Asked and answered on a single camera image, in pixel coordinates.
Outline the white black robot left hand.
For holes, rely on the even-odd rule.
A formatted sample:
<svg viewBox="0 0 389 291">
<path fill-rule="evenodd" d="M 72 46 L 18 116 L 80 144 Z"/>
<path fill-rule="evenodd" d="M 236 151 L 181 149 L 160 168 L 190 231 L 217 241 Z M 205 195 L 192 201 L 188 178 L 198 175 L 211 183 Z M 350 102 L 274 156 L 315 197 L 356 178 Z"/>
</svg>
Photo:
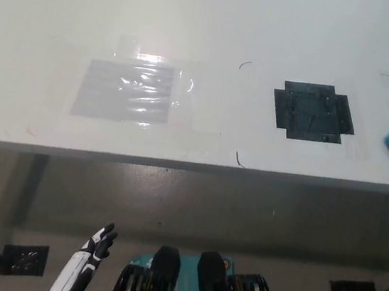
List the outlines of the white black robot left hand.
<svg viewBox="0 0 389 291">
<path fill-rule="evenodd" d="M 91 236 L 65 264 L 49 291 L 85 291 L 116 237 L 113 223 Z"/>
</svg>

